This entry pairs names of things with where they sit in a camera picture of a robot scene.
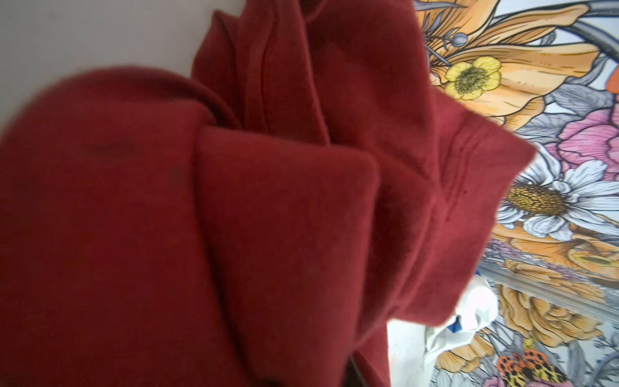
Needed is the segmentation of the dark red cloth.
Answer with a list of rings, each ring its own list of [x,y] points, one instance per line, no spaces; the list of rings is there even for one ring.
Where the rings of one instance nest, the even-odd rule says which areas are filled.
[[[1,141],[7,386],[388,385],[535,148],[430,85],[410,1],[249,1],[191,77],[103,69]]]

